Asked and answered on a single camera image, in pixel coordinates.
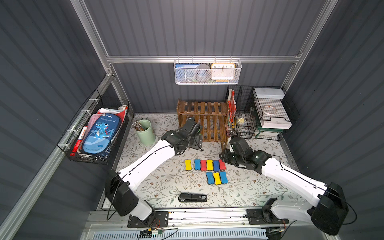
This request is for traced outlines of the metal base rail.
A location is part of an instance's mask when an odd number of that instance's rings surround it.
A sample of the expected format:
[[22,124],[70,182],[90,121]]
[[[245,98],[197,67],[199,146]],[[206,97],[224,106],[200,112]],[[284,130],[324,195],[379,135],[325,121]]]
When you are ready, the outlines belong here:
[[[257,220],[256,225],[250,225],[246,218],[248,207],[233,208],[183,208],[183,209],[160,209],[160,212],[168,212],[168,227],[178,229],[197,229],[197,228],[282,228],[287,227],[289,231],[297,228],[299,230],[319,231],[314,225],[289,220],[283,224],[263,224]],[[93,211],[83,228],[82,234],[96,231],[126,231],[130,216],[121,217],[115,214],[107,220],[107,211]]]

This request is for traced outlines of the blue eraser shelf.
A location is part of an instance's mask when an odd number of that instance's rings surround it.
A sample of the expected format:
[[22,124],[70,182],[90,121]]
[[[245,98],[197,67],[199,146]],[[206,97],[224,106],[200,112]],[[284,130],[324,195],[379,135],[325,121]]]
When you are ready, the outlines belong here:
[[219,172],[220,171],[220,163],[217,160],[213,161],[213,171],[214,172]]
[[206,177],[207,177],[207,182],[209,185],[215,184],[215,179],[214,179],[214,175],[212,172],[206,172]]
[[227,178],[227,173],[226,172],[219,172],[219,176],[220,176],[222,184],[227,184],[228,183],[228,178]]
[[195,170],[200,171],[201,170],[201,160],[200,159],[195,159],[194,160],[194,165],[195,165]]

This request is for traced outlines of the green pencil cup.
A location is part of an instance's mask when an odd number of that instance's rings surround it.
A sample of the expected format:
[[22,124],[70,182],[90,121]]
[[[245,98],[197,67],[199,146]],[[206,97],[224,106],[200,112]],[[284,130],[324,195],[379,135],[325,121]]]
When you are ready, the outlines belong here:
[[156,140],[156,136],[154,134],[151,122],[149,120],[139,120],[138,122],[140,122],[142,126],[146,128],[146,130],[143,132],[137,132],[135,130],[141,143],[146,146],[152,145]]

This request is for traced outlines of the blue dinosaur pencil case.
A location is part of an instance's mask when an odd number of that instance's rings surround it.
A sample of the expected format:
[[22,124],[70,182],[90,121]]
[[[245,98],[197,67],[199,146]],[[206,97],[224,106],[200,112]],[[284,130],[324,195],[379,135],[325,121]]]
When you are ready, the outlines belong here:
[[88,155],[104,155],[120,124],[121,119],[117,115],[106,113],[99,116],[83,140],[82,152]]

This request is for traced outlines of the red book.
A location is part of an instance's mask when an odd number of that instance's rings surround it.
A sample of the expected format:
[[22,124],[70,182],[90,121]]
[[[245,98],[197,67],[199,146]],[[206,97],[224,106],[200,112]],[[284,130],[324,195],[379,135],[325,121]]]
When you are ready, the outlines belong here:
[[228,90],[228,107],[229,107],[229,120],[231,124],[234,123],[235,113],[237,111],[235,101],[235,91],[233,89]]

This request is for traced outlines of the blue eraser bottom shelf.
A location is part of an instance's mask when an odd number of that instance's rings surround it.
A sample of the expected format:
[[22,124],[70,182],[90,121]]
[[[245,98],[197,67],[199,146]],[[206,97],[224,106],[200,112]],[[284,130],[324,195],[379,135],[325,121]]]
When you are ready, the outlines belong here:
[[207,182],[209,185],[215,184],[215,179],[214,179],[214,175],[212,172],[206,172],[206,177],[207,177]]
[[228,178],[227,178],[227,173],[226,172],[219,172],[219,176],[220,176],[222,184],[227,184],[228,183]]

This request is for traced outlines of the yellow eraser top shelf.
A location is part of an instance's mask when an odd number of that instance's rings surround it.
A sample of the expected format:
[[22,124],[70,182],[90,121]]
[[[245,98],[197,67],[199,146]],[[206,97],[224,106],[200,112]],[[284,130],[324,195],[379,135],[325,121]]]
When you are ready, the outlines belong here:
[[192,161],[191,160],[185,160],[185,170],[186,171],[192,170]]
[[214,170],[213,160],[207,160],[206,163],[207,163],[207,171],[213,171]]

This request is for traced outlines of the white paper tray stack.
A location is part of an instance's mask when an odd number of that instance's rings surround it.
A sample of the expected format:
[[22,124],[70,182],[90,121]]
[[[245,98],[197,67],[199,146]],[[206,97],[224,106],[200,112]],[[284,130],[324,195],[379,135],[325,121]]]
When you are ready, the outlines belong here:
[[262,128],[288,130],[292,122],[283,106],[281,88],[254,88],[254,102]]

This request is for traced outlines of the wooden two-tier shelf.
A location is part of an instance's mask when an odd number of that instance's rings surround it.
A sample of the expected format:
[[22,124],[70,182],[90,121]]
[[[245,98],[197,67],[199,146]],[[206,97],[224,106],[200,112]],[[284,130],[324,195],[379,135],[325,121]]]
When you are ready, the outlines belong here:
[[229,107],[227,102],[197,102],[178,100],[177,116],[182,127],[188,118],[202,126],[204,142],[221,143],[222,150],[228,141],[227,126]]

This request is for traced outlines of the red eraser top shelf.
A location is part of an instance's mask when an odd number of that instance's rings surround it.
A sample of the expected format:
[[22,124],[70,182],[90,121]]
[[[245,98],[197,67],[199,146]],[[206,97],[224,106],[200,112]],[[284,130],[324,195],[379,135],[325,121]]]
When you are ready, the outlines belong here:
[[201,160],[200,161],[200,165],[201,165],[201,171],[202,172],[206,172],[207,171],[207,161],[206,160]]
[[220,171],[226,170],[226,165],[221,159],[219,160],[219,168],[220,168]]

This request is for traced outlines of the black stapler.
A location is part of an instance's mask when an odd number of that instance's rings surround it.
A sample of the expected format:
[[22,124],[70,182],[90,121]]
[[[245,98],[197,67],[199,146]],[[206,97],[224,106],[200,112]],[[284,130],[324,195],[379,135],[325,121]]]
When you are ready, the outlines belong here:
[[204,194],[180,193],[178,200],[181,203],[205,203],[208,197]]

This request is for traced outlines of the yellow eraser bottom shelf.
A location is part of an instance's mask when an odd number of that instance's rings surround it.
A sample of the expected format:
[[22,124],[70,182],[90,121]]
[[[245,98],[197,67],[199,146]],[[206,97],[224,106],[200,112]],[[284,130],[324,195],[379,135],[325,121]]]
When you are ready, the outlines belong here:
[[222,184],[222,181],[221,181],[221,177],[220,177],[220,173],[219,172],[215,172],[213,173],[213,177],[214,177],[214,181],[215,181],[215,185],[221,185]]

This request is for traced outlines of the yellow eraser shelf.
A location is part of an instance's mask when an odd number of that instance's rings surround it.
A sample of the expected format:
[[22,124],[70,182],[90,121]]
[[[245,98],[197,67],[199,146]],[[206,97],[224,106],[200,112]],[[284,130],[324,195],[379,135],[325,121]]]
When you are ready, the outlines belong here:
[[207,171],[213,171],[214,170],[213,160],[207,160],[206,163],[207,163]]
[[185,170],[186,171],[192,170],[192,161],[191,160],[185,160]]
[[214,181],[215,181],[215,185],[221,185],[222,184],[222,181],[221,181],[221,177],[220,177],[220,173],[219,172],[215,172],[213,173],[213,177],[214,177]]

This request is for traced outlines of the grey tape roll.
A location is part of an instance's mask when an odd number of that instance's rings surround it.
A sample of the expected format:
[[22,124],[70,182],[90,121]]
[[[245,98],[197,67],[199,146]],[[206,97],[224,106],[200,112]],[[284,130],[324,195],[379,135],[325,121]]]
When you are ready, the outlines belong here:
[[200,64],[195,70],[196,80],[205,83],[211,78],[211,68],[207,64]]

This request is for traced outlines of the blue eraser top shelf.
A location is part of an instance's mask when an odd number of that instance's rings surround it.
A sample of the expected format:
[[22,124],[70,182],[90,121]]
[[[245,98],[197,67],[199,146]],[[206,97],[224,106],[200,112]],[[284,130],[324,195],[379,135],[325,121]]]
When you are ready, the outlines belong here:
[[200,159],[195,159],[194,160],[194,165],[195,165],[195,170],[200,171],[201,170],[201,160]]
[[220,171],[220,163],[217,160],[213,161],[213,171],[214,172],[219,172]]

